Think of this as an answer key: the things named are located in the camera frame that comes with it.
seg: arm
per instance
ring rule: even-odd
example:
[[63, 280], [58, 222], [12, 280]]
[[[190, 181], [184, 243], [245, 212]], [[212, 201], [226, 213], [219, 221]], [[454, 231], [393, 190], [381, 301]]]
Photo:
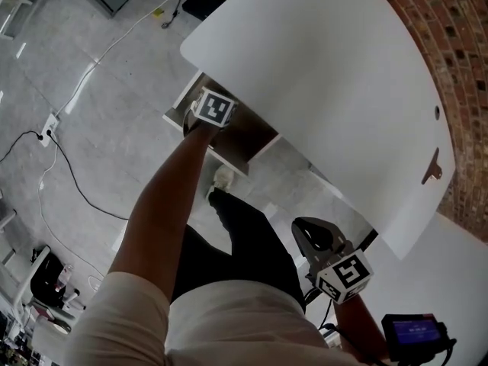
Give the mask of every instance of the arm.
[[144, 188], [110, 274], [69, 334], [63, 364], [167, 364], [164, 343], [181, 244], [217, 131], [202, 124], [189, 133]]
[[360, 296], [353, 297], [340, 305], [334, 305], [337, 325], [364, 353], [358, 352], [347, 340], [341, 338], [342, 348], [345, 352], [364, 363], [370, 363], [364, 354], [382, 360], [388, 359], [387, 343], [381, 331], [371, 317]]
[[109, 272], [145, 278], [171, 300], [186, 223], [208, 144], [218, 128], [202, 124], [168, 157], [130, 215]]

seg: shoe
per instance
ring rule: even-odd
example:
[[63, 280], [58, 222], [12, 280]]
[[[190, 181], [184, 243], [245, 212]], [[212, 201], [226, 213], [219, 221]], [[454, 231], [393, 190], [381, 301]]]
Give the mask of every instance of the shoe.
[[206, 199], [208, 201], [208, 196], [214, 192], [216, 188], [219, 188], [222, 191], [229, 192], [230, 186], [234, 181], [234, 171], [227, 167], [226, 165], [222, 164], [218, 170], [215, 171], [215, 175], [213, 175], [213, 184], [210, 186], [207, 192]]

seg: black cable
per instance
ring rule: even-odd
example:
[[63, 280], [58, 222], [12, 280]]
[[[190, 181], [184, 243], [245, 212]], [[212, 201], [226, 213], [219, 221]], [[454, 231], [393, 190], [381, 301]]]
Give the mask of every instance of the black cable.
[[19, 139], [22, 138], [23, 136], [25, 136], [26, 134], [29, 134], [29, 133], [35, 134], [37, 136], [37, 139], [39, 141], [42, 141], [43, 140], [43, 137], [40, 134], [37, 134], [33, 130], [24, 131], [19, 137], [17, 137], [17, 139], [14, 141], [14, 143], [10, 146], [10, 149], [6, 152], [5, 156], [2, 157], [2, 160], [0, 160], [0, 162], [4, 161], [5, 158], [10, 154], [10, 152], [13, 150], [15, 144], [19, 141]]
[[453, 347], [449, 347], [446, 351], [446, 355], [445, 355], [445, 360], [444, 362], [442, 362], [442, 365], [441, 366], [445, 366], [448, 362], [449, 362], [449, 359], [451, 359], [451, 355], [452, 355], [452, 349]]
[[171, 25], [171, 23], [173, 23], [173, 21], [175, 20], [176, 16], [179, 13], [178, 8], [180, 8], [180, 4], [181, 4], [181, 0], [178, 0], [178, 2], [176, 3], [176, 8], [173, 11], [173, 14], [171, 16], [171, 19], [169, 21], [166, 21], [163, 24], [161, 24], [161, 28], [168, 28]]
[[315, 290], [314, 287], [312, 287], [310, 290], [308, 290], [306, 293], [305, 293], [305, 296], [303, 297], [305, 302], [307, 301], [307, 298], [312, 294], [312, 292]]
[[363, 354], [366, 358], [369, 359], [369, 361], [373, 362], [374, 364], [377, 364], [378, 366], [387, 366], [385, 363], [383, 363], [382, 361], [380, 361], [379, 359], [376, 359], [375, 357], [369, 355], [368, 353], [366, 352], [363, 352], [357, 345], [356, 343], [354, 343], [351, 338], [349, 338], [348, 335], [346, 335], [344, 333], [344, 331], [342, 331], [341, 329], [337, 328], [334, 324], [326, 324], [324, 326], [324, 328], [328, 329], [328, 330], [332, 330], [332, 331], [336, 331], [340, 336], [342, 336], [345, 340], [347, 340], [349, 342], [349, 344], [351, 344], [352, 347], [354, 347], [358, 352], [360, 352], [361, 354]]
[[319, 331], [324, 327], [325, 322], [327, 321], [327, 316], [329, 315], [329, 310], [332, 305], [332, 299], [329, 300], [329, 306], [327, 307], [326, 315], [322, 320], [322, 323], [319, 325]]
[[129, 219], [128, 218], [125, 218], [125, 217], [120, 217], [116, 214], [113, 214], [113, 213], [110, 213], [106, 210], [103, 210], [101, 209], [100, 207], [94, 205], [92, 202], [90, 202], [88, 200], [88, 198], [86, 197], [85, 194], [83, 194], [83, 191], [80, 189], [80, 187], [78, 186], [78, 181], [76, 180], [76, 177], [75, 177], [75, 173], [73, 172], [73, 168], [71, 166], [71, 163], [69, 162], [68, 160], [68, 157], [66, 157], [66, 154], [64, 153], [63, 151], [63, 148], [58, 144], [58, 142], [56, 142], [51, 134], [51, 131], [48, 130], [46, 132], [47, 136], [49, 136], [51, 138], [51, 140], [56, 144], [56, 146], [58, 147], [59, 151], [63, 154], [63, 157], [65, 158], [66, 162], [68, 163], [68, 167], [69, 167], [69, 171], [71, 172], [71, 176], [73, 177], [73, 180], [75, 181], [75, 186], [76, 186], [76, 189], [78, 190], [78, 192], [82, 195], [82, 197], [85, 199], [86, 203], [89, 204], [91, 207], [93, 207], [94, 209], [98, 210], [98, 211], [101, 211], [102, 213], [105, 213], [109, 216], [112, 216], [114, 218], [118, 218], [119, 220], [123, 220], [123, 221], [128, 221]]

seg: cable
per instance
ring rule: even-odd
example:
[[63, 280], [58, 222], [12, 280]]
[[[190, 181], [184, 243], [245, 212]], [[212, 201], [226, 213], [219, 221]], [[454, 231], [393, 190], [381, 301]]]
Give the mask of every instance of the cable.
[[93, 207], [94, 209], [98, 210], [98, 211], [101, 211], [102, 213], [105, 213], [109, 216], [112, 216], [114, 218], [118, 218], [119, 220], [122, 220], [122, 221], [128, 221], [129, 219], [126, 218], [126, 217], [121, 217], [121, 216], [118, 216], [116, 214], [113, 214], [109, 211], [106, 211], [106, 210], [103, 210], [101, 209], [100, 207], [98, 207], [97, 205], [93, 204], [92, 202], [90, 202], [90, 200], [86, 197], [86, 195], [83, 193], [83, 191], [80, 189], [79, 185], [78, 185], [78, 181], [76, 180], [76, 177], [75, 177], [75, 173], [73, 172], [73, 168], [71, 166], [71, 162], [69, 162], [68, 160], [68, 157], [66, 156], [66, 154], [64, 153], [64, 150], [63, 148], [61, 147], [61, 145], [58, 144], [58, 142], [54, 139], [53, 137], [53, 134], [51, 133], [50, 130], [48, 130], [46, 132], [46, 134], [51, 137], [51, 140], [54, 142], [54, 144], [56, 145], [57, 148], [59, 148], [59, 151], [61, 152], [61, 154], [63, 155], [64, 159], [66, 160], [66, 162], [68, 163], [68, 167], [69, 167], [69, 171], [71, 172], [71, 176], [73, 177], [73, 180], [75, 181], [75, 186], [76, 186], [76, 189], [78, 190], [78, 192], [82, 195], [82, 197], [85, 199], [86, 203], [89, 204], [91, 207]]
[[449, 359], [451, 359], [451, 355], [452, 355], [453, 348], [454, 348], [454, 345], [452, 345], [451, 347], [449, 347], [446, 350], [445, 359], [444, 359], [444, 362], [442, 362], [442, 365], [441, 366], [445, 366], [449, 362]]
[[171, 16], [171, 19], [169, 21], [166, 21], [163, 24], [161, 24], [161, 28], [168, 28], [170, 26], [170, 24], [173, 23], [176, 16], [178, 15], [178, 8], [180, 8], [180, 4], [181, 4], [181, 0], [178, 0], [178, 2], [176, 3], [175, 10], [173, 11], [173, 14]]
[[170, 0], [165, 0], [163, 1], [160, 5], [158, 5], [157, 7], [153, 8], [150, 12], [148, 12], [147, 14], [145, 14], [144, 16], [141, 17], [141, 19], [139, 19], [136, 23], [134, 23], [132, 25], [132, 27], [127, 30], [127, 32], [122, 36], [120, 37], [118, 40], [116, 40], [115, 42], [113, 42], [109, 47], [108, 49], [106, 49], [101, 57], [98, 59], [98, 61], [95, 61], [95, 64], [83, 75], [82, 79], [80, 80], [79, 84], [76, 86], [75, 88], [75, 91], [73, 92], [73, 95], [71, 96], [71, 98], [69, 98], [69, 100], [54, 114], [54, 116], [57, 118], [58, 115], [61, 113], [61, 111], [63, 111], [66, 106], [75, 98], [76, 94], [78, 93], [79, 89], [82, 87], [82, 84], [83, 82], [85, 81], [85, 79], [87, 78], [87, 76], [93, 71], [93, 69], [95, 69], [98, 64], [100, 63], [100, 61], [103, 60], [103, 58], [107, 55], [107, 53], [109, 51], [112, 50], [112, 48], [117, 45], [119, 42], [122, 41], [122, 39], [124, 39], [127, 35], [129, 35], [129, 33], [135, 28], [135, 26], [137, 26], [141, 21], [143, 21], [144, 19], [146, 19], [148, 16], [150, 16], [156, 9], [162, 7], [164, 4], [166, 4], [167, 2], [169, 2]]
[[[92, 284], [90, 282], [90, 279], [92, 279], [92, 278], [96, 279], [98, 281], [98, 283], [97, 284]], [[93, 291], [98, 291], [98, 288], [100, 287], [100, 284], [101, 284], [101, 279], [98, 279], [97, 277], [94, 277], [93, 275], [89, 275], [88, 276], [88, 285], [92, 288]]]
[[307, 303], [307, 298], [313, 293], [313, 291], [315, 290], [314, 287], [312, 287], [310, 290], [308, 290], [305, 295], [303, 296], [303, 299], [305, 300], [305, 303]]
[[27, 316], [27, 320], [25, 321], [25, 324], [24, 324], [24, 326], [22, 327], [23, 329], [25, 329], [25, 327], [26, 327], [26, 326], [27, 326], [27, 324], [29, 323], [29, 320], [31, 319], [32, 308], [33, 308], [33, 307], [30, 307], [30, 308], [29, 308], [29, 316]]
[[5, 156], [2, 157], [2, 160], [0, 160], [0, 162], [3, 162], [7, 158], [7, 156], [10, 154], [10, 152], [13, 150], [15, 144], [19, 141], [19, 139], [22, 138], [23, 136], [25, 136], [26, 134], [29, 134], [29, 133], [35, 134], [39, 141], [43, 140], [43, 137], [39, 133], [36, 133], [33, 130], [24, 131], [19, 137], [17, 137], [17, 139], [14, 141], [14, 143], [11, 144], [10, 149], [6, 152]]
[[385, 363], [383, 363], [382, 361], [376, 359], [375, 357], [372, 357], [371, 355], [369, 355], [368, 353], [366, 352], [363, 352], [357, 345], [356, 343], [354, 343], [348, 335], [346, 335], [341, 329], [337, 328], [334, 324], [326, 324], [324, 325], [323, 328], [326, 328], [328, 329], [329, 331], [336, 331], [340, 336], [342, 336], [345, 340], [347, 340], [352, 347], [354, 347], [358, 352], [360, 352], [361, 354], [363, 354], [366, 358], [369, 359], [370, 362], [373, 362], [374, 364], [377, 364], [378, 366], [387, 366]]
[[325, 315], [325, 317], [322, 320], [322, 324], [319, 325], [319, 331], [322, 328], [324, 328], [325, 322], [327, 321], [327, 316], [329, 315], [329, 310], [330, 310], [331, 305], [332, 305], [332, 298], [329, 301], [329, 306], [327, 307], [326, 315]]
[[46, 173], [48, 173], [51, 169], [53, 169], [54, 168], [54, 165], [56, 164], [58, 148], [59, 147], [57, 146], [56, 147], [56, 150], [54, 152], [54, 161], [53, 161], [53, 164], [48, 169], [46, 169], [44, 171], [43, 175], [41, 176], [41, 178], [39, 180], [39, 185], [37, 186], [37, 199], [39, 201], [39, 212], [40, 212], [40, 216], [43, 219], [44, 225], [46, 225], [46, 228], [47, 228], [47, 230], [49, 230], [49, 233], [51, 234], [51, 236], [59, 244], [61, 244], [64, 248], [66, 248], [68, 251], [70, 251], [78, 259], [80, 259], [81, 261], [85, 262], [87, 265], [89, 265], [90, 267], [92, 267], [103, 278], [104, 275], [93, 264], [91, 264], [91, 263], [87, 262], [86, 260], [84, 260], [84, 258], [82, 258], [80, 255], [78, 255], [77, 253], [75, 253], [72, 249], [70, 249], [68, 246], [66, 246], [60, 239], [58, 239], [58, 237], [54, 234], [53, 230], [50, 228], [49, 224], [47, 223], [46, 218], [44, 217], [43, 205], [42, 205], [42, 201], [40, 199], [40, 186], [43, 184], [43, 180], [44, 180], [44, 177], [46, 176]]

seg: brick wall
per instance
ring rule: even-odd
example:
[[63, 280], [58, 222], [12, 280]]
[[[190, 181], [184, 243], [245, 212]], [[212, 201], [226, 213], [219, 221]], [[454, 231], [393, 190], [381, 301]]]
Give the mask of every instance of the brick wall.
[[488, 0], [388, 0], [437, 86], [457, 171], [439, 211], [488, 242]]

